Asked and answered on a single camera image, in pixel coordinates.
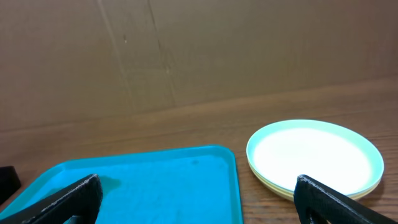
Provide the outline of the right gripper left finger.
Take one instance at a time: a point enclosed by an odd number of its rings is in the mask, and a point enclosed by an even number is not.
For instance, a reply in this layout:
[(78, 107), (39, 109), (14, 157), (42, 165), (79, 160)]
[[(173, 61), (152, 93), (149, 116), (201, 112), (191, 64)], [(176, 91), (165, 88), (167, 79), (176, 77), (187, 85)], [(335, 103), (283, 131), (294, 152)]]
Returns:
[(90, 174), (1, 220), (1, 224), (95, 223), (103, 199), (97, 174)]

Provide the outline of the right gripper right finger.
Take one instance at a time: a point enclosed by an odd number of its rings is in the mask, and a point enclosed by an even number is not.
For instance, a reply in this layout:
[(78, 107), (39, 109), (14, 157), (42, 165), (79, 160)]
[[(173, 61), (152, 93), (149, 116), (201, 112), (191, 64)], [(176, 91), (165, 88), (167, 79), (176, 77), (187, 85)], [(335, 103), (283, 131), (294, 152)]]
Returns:
[(303, 224), (397, 224), (307, 175), (297, 177), (294, 205)]

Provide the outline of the light blue plate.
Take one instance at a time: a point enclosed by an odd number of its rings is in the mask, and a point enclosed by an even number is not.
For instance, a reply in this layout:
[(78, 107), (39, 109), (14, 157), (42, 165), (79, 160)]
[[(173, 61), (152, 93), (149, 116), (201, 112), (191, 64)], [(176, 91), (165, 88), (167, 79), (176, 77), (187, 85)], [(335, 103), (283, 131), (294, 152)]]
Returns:
[(261, 180), (293, 192), (305, 174), (354, 197), (374, 189), (384, 173), (377, 147), (343, 126), (311, 119), (271, 123), (257, 130), (246, 145), (250, 167)]

